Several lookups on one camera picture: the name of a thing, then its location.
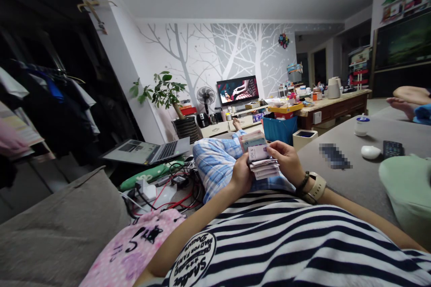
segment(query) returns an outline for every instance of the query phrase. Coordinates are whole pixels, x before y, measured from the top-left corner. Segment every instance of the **white trash can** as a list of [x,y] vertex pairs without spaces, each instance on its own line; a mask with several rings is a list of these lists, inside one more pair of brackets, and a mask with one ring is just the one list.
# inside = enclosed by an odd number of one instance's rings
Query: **white trash can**
[[299,151],[319,136],[315,130],[298,130],[293,134],[293,147]]

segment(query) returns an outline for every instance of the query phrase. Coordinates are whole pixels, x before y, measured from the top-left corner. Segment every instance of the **tv screen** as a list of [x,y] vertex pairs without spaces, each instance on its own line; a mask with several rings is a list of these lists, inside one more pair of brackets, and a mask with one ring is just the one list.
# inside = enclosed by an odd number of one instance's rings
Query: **tv screen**
[[374,70],[385,70],[431,60],[431,12],[415,13],[379,28]]
[[217,82],[217,88],[222,105],[229,105],[241,101],[252,101],[253,99],[259,98],[255,76],[219,81]]

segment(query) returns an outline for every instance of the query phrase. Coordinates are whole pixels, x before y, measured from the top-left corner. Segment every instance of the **hand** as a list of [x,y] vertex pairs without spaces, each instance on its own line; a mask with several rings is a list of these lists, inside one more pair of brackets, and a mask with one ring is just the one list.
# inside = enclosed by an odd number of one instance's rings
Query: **hand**
[[233,166],[232,178],[228,184],[232,194],[235,195],[235,200],[247,194],[251,188],[251,170],[247,164],[248,152],[244,153],[237,159]]
[[305,172],[295,148],[277,140],[269,144],[267,152],[278,160],[280,171],[287,180],[298,187],[305,178]]

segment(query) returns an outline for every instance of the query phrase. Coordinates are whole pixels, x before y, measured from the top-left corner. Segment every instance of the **knee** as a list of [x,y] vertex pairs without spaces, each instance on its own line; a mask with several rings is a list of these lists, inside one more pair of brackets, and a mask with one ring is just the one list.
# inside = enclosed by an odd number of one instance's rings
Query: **knee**
[[199,155],[202,155],[207,150],[211,150],[213,146],[212,140],[210,138],[203,138],[194,143],[193,146],[193,157],[196,159]]
[[394,97],[410,96],[415,92],[415,87],[403,86],[394,91]]

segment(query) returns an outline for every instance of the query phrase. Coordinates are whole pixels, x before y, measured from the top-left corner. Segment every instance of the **laptop screen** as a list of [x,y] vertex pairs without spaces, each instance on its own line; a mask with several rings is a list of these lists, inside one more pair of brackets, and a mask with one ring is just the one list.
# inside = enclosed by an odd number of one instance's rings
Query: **laptop screen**
[[113,161],[129,162],[133,164],[144,164],[154,149],[157,147],[160,146],[153,143],[128,140],[119,147],[102,156],[102,158]]

